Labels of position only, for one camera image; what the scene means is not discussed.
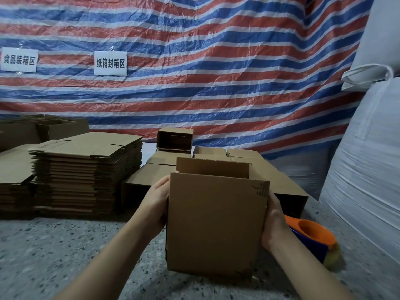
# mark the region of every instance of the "red white and blue tarp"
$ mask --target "red white and blue tarp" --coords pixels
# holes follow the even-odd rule
[[[340,92],[373,0],[0,0],[0,46],[39,50],[0,72],[0,117],[87,117],[91,129],[274,158],[340,139],[360,96]],[[127,51],[127,77],[93,75]]]

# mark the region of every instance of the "sign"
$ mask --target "sign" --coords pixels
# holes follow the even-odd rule
[[[5,71],[36,72],[37,50],[3,47],[0,69]]]
[[[126,76],[126,51],[95,51],[95,75],[124,75]]]

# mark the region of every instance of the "speckled floor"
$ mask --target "speckled floor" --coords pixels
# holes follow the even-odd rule
[[[329,228],[343,250],[336,276],[359,299],[400,299],[400,266],[327,207],[310,199],[304,217]],[[49,299],[68,284],[123,222],[0,221],[0,298]],[[120,299],[292,299],[290,282],[264,250],[251,281],[211,280],[168,272],[165,232],[146,248]]]

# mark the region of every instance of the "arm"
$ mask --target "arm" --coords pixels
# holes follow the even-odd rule
[[[163,229],[169,176],[153,185],[138,210],[89,266],[54,299],[118,299],[147,244]]]
[[[355,299],[292,233],[279,200],[271,191],[261,242],[275,257],[302,299]]]

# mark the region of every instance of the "finger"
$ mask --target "finger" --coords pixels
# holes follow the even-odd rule
[[[154,183],[153,188],[156,190],[157,188],[159,188],[160,186],[164,185],[165,183],[167,183],[170,180],[170,175],[167,175],[165,177],[162,177],[161,179],[159,179],[156,183]]]
[[[170,194],[170,181],[168,180],[162,186],[157,189],[160,192],[162,198],[167,198]]]

